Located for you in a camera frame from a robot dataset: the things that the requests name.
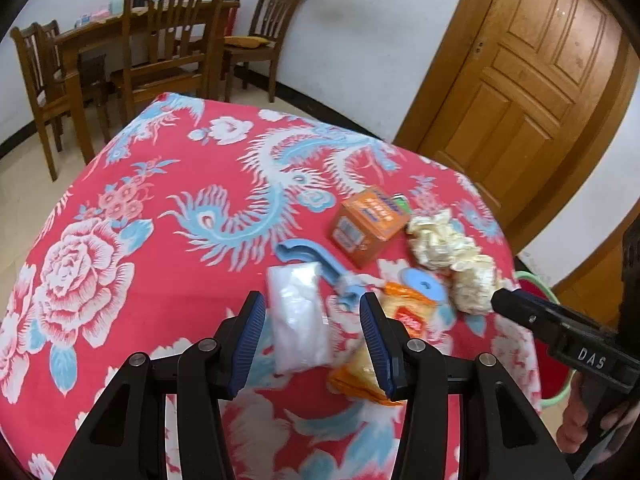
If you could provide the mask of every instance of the red label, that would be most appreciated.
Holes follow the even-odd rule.
[[[424,329],[424,320],[411,312],[407,307],[401,306],[394,316],[401,322],[411,338],[419,338],[422,336]]]

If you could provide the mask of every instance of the human hand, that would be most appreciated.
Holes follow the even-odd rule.
[[[571,380],[571,394],[569,395],[569,403],[562,414],[562,425],[556,433],[556,442],[560,451],[565,453],[575,453],[580,445],[587,439],[587,419],[589,412],[580,398],[580,388],[582,386],[582,374],[575,373]],[[623,402],[615,410],[607,413],[600,421],[600,428],[610,430],[620,420],[628,409],[628,402]],[[609,443],[607,449],[598,457],[598,463],[604,462],[613,455],[625,441],[627,435],[631,432],[633,425],[640,414],[640,404],[625,415],[620,422],[619,433]]]

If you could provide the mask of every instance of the red tablecloth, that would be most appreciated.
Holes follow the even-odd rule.
[[[18,277],[0,332],[0,424],[20,462],[50,478],[124,359],[181,352],[211,336],[249,290],[266,292],[266,269],[281,264],[278,241],[309,238],[355,270],[326,229],[340,200],[371,184],[405,194],[425,214],[450,207],[510,282],[508,245],[463,175],[317,121],[160,96],[60,199]],[[357,272],[371,283],[397,279],[410,261],[399,235]],[[321,286],[338,362],[358,343],[359,322]],[[445,301],[425,338],[464,358],[494,353],[539,401],[526,330],[493,314],[457,314]],[[327,368],[275,375],[272,349],[267,316],[248,385],[222,407],[238,478],[388,478],[403,408],[329,390]],[[180,478],[174,402],[166,412],[172,479]],[[458,425],[452,409],[448,478],[458,468]]]

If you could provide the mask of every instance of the yellow cushion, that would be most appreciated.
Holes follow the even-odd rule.
[[[258,48],[261,45],[270,44],[271,41],[257,36],[225,36],[225,44],[241,46],[242,48]]]

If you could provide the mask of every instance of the tile floor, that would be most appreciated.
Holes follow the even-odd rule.
[[[280,99],[270,104],[267,94],[254,86],[249,86],[247,90],[240,89],[237,79],[232,101],[308,116]],[[86,114],[97,153],[104,143],[95,108],[89,106],[86,108]],[[120,130],[120,119],[114,99],[109,102],[109,117],[112,124],[111,135],[114,135]],[[50,180],[37,135],[31,136],[0,159],[0,319],[4,316],[7,298],[32,242],[64,190],[84,168],[81,153],[76,145],[72,121],[68,118],[63,119],[63,126],[65,134],[62,137],[61,153],[55,152],[53,141],[50,139],[59,173],[55,182]],[[562,421],[564,406],[565,403],[561,403],[547,408],[542,413],[542,419],[552,435],[556,434],[556,429]]]

